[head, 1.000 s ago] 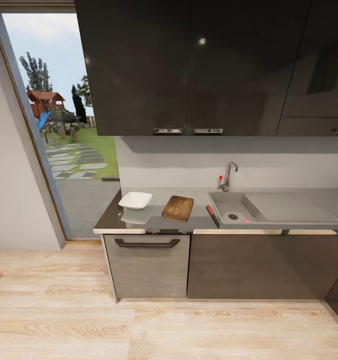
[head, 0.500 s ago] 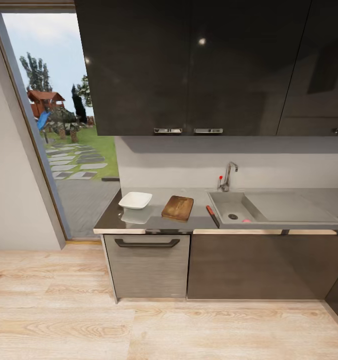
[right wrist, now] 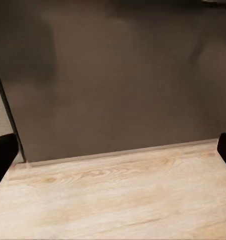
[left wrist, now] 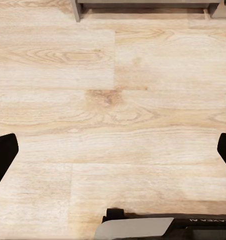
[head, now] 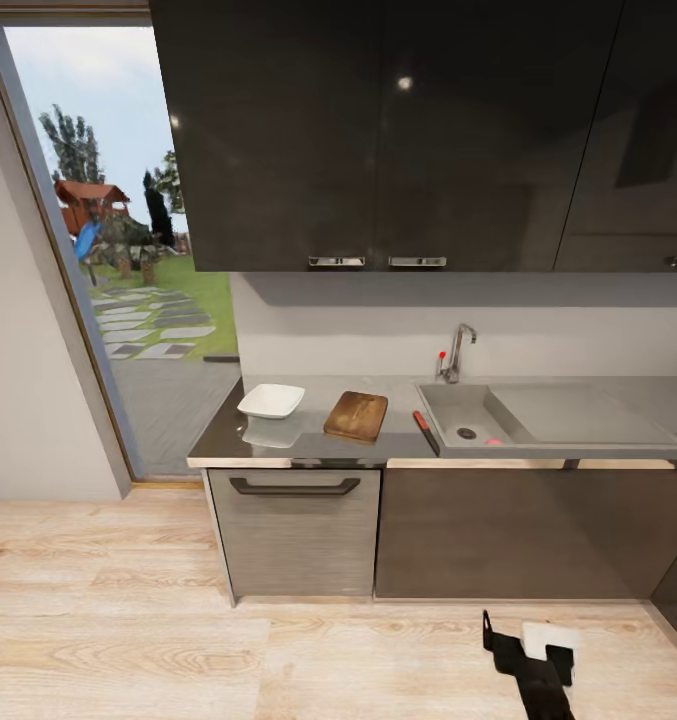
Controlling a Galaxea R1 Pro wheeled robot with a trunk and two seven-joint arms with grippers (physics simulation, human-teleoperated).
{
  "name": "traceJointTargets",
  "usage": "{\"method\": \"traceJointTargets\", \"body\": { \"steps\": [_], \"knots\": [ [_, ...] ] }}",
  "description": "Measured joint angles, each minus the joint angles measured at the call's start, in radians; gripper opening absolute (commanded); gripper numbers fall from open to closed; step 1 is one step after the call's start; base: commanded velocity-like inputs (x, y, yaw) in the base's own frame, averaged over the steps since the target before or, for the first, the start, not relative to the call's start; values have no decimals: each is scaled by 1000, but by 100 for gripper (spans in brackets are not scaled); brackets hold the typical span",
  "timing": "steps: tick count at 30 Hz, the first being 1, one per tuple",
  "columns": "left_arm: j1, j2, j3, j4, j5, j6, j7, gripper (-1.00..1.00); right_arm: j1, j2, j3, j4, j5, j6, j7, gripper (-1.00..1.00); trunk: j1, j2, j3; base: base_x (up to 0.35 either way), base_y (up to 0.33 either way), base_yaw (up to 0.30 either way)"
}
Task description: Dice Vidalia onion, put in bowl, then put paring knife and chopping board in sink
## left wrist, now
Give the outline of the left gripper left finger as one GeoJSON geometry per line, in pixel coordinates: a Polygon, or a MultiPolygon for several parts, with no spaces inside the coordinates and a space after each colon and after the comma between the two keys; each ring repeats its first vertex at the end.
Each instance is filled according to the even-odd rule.
{"type": "Polygon", "coordinates": [[[19,152],[15,133],[0,136],[0,182],[19,152]]]}

